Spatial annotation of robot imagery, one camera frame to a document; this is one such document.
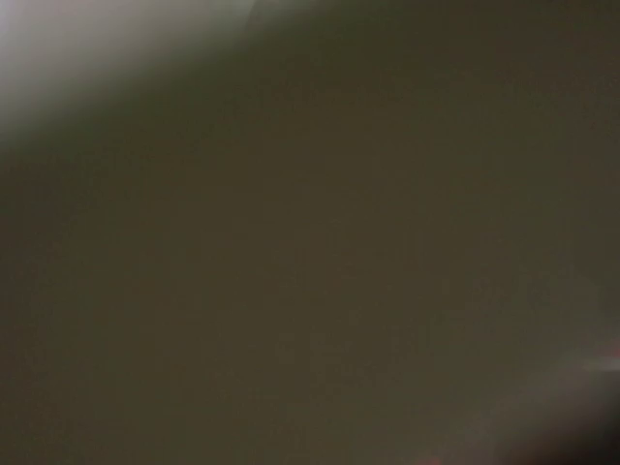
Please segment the crimson red t shirt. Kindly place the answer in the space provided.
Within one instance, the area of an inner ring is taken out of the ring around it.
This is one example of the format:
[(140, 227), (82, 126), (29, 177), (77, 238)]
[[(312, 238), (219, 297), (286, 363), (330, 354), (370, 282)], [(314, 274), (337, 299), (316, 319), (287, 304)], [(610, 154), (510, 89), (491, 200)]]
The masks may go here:
[(619, 335), (619, 5), (321, 2), (1, 63), (5, 464), (524, 442)]

